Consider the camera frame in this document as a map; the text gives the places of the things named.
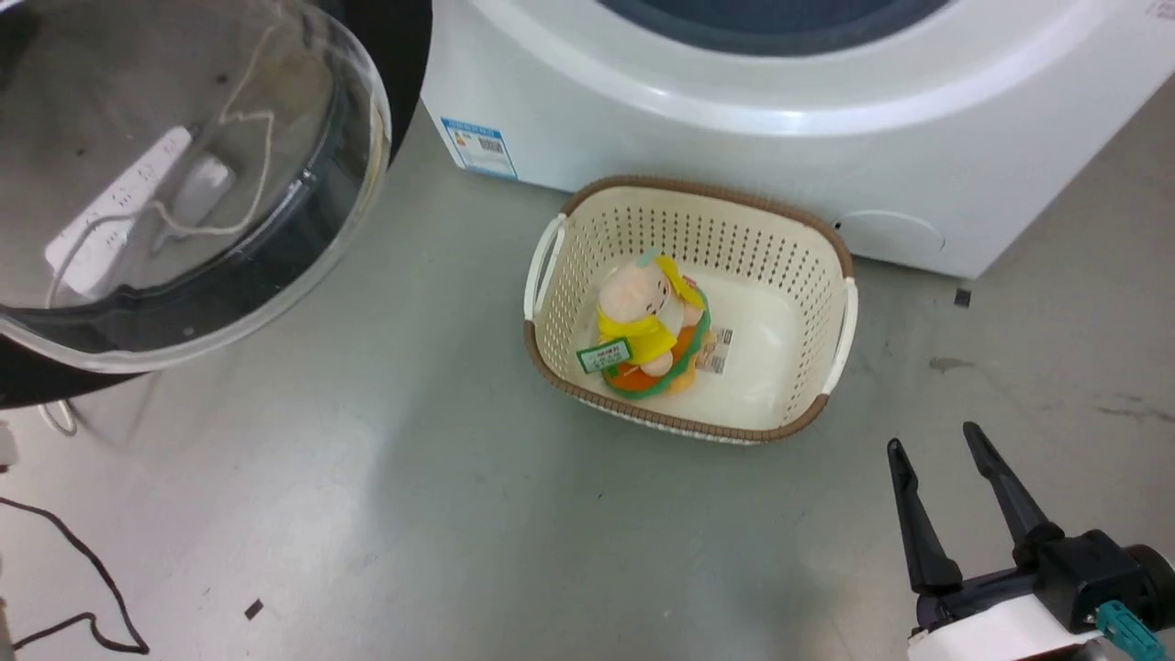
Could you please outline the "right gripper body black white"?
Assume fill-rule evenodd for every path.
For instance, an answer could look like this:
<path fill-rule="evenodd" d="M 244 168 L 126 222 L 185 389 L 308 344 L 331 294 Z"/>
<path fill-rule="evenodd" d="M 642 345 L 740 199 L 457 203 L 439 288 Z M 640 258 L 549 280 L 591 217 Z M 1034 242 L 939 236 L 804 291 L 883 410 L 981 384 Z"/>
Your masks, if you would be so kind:
<path fill-rule="evenodd" d="M 919 596 L 909 660 L 1170 660 L 1171 562 L 1092 530 L 1047 542 L 1039 565 Z"/>

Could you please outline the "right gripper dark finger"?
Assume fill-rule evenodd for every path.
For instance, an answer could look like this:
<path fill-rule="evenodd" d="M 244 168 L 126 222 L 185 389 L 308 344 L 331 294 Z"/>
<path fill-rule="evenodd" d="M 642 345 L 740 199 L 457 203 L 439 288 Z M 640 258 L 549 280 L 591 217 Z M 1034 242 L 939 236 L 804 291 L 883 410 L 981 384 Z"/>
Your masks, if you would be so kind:
<path fill-rule="evenodd" d="M 936 537 L 919 497 L 916 472 L 900 439 L 887 443 L 887 460 L 911 589 L 919 596 L 940 596 L 961 589 L 961 569 L 947 557 Z"/>
<path fill-rule="evenodd" d="M 976 421 L 964 421 L 962 430 L 975 467 L 991 484 L 1003 522 L 1010 531 L 1014 564 L 1036 567 L 1041 548 L 1063 539 L 1065 532 L 1040 508 Z"/>

